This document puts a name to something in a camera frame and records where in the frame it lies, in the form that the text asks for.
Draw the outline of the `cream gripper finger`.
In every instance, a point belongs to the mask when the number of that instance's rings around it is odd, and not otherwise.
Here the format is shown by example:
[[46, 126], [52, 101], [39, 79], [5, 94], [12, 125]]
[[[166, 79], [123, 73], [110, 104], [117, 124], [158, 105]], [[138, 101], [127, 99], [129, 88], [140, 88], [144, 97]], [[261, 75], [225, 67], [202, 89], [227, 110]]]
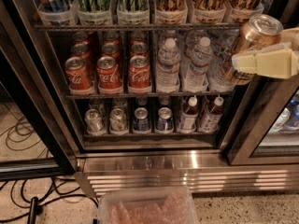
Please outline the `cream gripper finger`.
[[285, 29], [281, 33], [282, 42], [291, 42], [292, 49], [299, 49], [299, 27]]
[[281, 79], [297, 75], [298, 64], [298, 52], [292, 49], [234, 55], [232, 58], [232, 65], [238, 72]]

